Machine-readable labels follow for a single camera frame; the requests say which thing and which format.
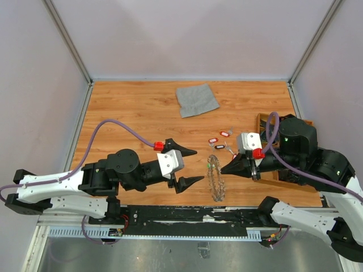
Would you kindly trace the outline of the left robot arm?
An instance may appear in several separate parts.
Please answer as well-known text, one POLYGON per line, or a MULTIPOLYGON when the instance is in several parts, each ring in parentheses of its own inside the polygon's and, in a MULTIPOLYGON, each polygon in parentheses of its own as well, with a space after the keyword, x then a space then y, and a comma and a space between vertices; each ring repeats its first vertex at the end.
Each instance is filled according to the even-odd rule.
POLYGON ((134 150, 125 148, 105 159, 71 172, 38 176, 25 169, 14 175, 16 192, 3 199, 5 206, 23 215, 73 213, 115 224, 127 219, 117 199, 119 189, 144 192, 148 186, 165 182, 176 193, 186 191, 203 176, 176 178, 184 168, 185 156, 197 151, 173 139, 158 143, 157 159, 141 163, 134 150))

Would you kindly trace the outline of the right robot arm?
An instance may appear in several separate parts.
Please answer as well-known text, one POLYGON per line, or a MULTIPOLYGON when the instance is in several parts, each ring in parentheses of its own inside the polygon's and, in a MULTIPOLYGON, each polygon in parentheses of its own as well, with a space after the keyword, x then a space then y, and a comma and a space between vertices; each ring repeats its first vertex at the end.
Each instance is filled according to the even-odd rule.
POLYGON ((314 214, 275 197, 265 197, 257 220, 298 228, 326 242, 337 254, 362 262, 362 187, 348 159, 318 146, 317 130, 295 116, 272 112, 265 125, 267 143, 257 133, 237 137, 239 152, 221 174, 259 180, 261 173, 287 170, 299 186, 309 186, 338 211, 338 216, 314 214))

